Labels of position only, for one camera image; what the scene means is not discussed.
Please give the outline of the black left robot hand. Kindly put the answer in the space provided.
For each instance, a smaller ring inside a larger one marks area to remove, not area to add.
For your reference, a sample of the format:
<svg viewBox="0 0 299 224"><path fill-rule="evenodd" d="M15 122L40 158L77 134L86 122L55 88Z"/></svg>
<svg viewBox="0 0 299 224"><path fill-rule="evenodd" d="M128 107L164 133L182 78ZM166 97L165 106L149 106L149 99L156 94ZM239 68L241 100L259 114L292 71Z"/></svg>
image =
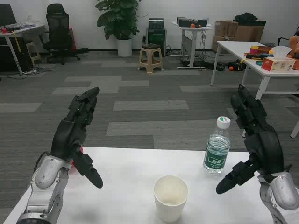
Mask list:
<svg viewBox="0 0 299 224"><path fill-rule="evenodd" d="M100 189L103 187L103 180L93 167L93 160L81 152L81 146L86 140L86 127L93 120L99 91L99 87L94 87L73 98L68 114L61 120L54 134L50 154L72 161L77 171Z"/></svg>

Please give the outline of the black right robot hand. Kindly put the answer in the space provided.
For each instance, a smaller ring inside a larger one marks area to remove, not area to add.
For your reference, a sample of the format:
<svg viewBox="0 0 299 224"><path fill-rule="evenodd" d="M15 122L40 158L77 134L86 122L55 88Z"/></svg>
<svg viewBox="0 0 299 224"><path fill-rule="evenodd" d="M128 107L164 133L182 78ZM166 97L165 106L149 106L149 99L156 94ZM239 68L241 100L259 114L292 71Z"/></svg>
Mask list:
<svg viewBox="0 0 299 224"><path fill-rule="evenodd" d="M240 84L231 97L231 105L237 115L236 122L245 130L244 144L249 152L246 162L239 162L216 187L217 194L231 190L235 185L243 185L254 177L257 171L271 182L275 173L285 171L284 156L275 129L266 121L267 113L260 100Z"/></svg>

